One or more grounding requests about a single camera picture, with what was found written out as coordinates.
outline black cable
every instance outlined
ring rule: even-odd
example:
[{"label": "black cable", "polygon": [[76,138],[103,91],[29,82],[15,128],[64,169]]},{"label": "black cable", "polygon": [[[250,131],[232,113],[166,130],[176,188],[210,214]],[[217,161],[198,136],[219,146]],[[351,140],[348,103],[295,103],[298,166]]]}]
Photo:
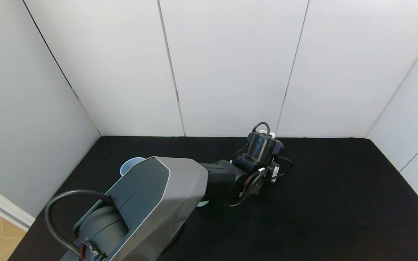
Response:
[{"label": "black cable", "polygon": [[288,163],[290,163],[290,168],[287,171],[285,171],[284,173],[282,173],[280,175],[276,175],[275,177],[270,177],[270,178],[266,179],[265,181],[272,181],[272,180],[276,179],[277,177],[281,177],[281,176],[289,173],[291,171],[291,169],[293,168],[293,162],[289,158],[285,158],[285,157],[282,157],[282,156],[277,156],[277,158],[282,159],[282,160],[287,161]]},{"label": "black cable", "polygon": [[97,191],[93,190],[71,190],[64,193],[61,193],[55,197],[53,197],[48,204],[46,204],[45,208],[45,220],[46,225],[48,226],[49,232],[53,235],[54,239],[56,239],[61,245],[65,246],[68,250],[75,253],[77,256],[80,256],[80,248],[75,246],[74,244],[70,243],[68,240],[66,240],[61,234],[56,230],[53,224],[53,217],[51,215],[51,209],[57,203],[59,200],[70,197],[73,195],[88,195],[91,197],[95,197],[99,200],[102,200],[104,202],[113,203],[112,198],[109,196],[104,195],[103,193],[99,193]]},{"label": "black cable", "polygon": [[249,192],[253,188],[254,184],[259,180],[259,178],[262,177],[262,175],[264,175],[264,172],[266,170],[267,169],[264,169],[264,170],[260,171],[259,174],[254,178],[253,182],[251,182],[250,185],[243,191],[243,197],[241,198],[241,200],[239,200],[235,204],[227,204],[227,203],[221,201],[222,205],[227,206],[227,207],[236,207],[236,206],[240,205],[241,203],[243,203],[243,201],[245,200],[245,198],[247,197],[247,195],[249,194]]},{"label": "black cable", "polygon": [[266,122],[259,122],[256,126],[254,126],[253,132],[255,132],[257,127],[261,126],[262,124],[264,124],[267,127],[267,136],[269,136],[270,135],[270,126]]}]

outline black table surface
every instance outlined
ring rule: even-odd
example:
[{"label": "black table surface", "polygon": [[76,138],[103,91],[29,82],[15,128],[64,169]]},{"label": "black table surface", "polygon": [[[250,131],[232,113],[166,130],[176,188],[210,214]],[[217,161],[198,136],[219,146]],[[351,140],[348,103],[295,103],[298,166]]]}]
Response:
[{"label": "black table surface", "polygon": [[[282,156],[295,163],[288,175],[238,207],[210,202],[197,208],[181,239],[158,261],[418,261],[418,196],[372,141],[280,140]],[[210,163],[229,159],[245,142],[235,137],[101,137],[57,194],[79,188],[106,192],[132,157]],[[94,202],[81,196],[61,201],[53,210],[58,230],[73,241],[73,225]],[[10,261],[58,261],[65,251],[41,213]]]}]

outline gray robot arm cover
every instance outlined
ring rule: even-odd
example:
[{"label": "gray robot arm cover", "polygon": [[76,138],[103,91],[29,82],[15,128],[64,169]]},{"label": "gray robot arm cover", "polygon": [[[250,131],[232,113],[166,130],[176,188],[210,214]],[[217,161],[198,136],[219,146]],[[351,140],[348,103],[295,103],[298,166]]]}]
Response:
[{"label": "gray robot arm cover", "polygon": [[[150,157],[135,165],[74,227],[86,261],[154,261],[204,196],[208,171],[187,158]],[[106,257],[91,256],[88,247]],[[76,261],[68,251],[61,261]]]}]

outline plastic cup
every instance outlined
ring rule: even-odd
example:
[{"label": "plastic cup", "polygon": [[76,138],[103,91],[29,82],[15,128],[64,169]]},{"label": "plastic cup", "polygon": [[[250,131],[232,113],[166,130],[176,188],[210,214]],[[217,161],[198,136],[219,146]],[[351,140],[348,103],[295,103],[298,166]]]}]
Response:
[{"label": "plastic cup", "polygon": [[143,160],[145,160],[145,158],[142,158],[142,157],[134,157],[134,158],[127,160],[124,164],[122,164],[120,168],[120,175],[121,176],[125,175],[125,173],[127,173],[131,169],[131,167],[137,165]]}]

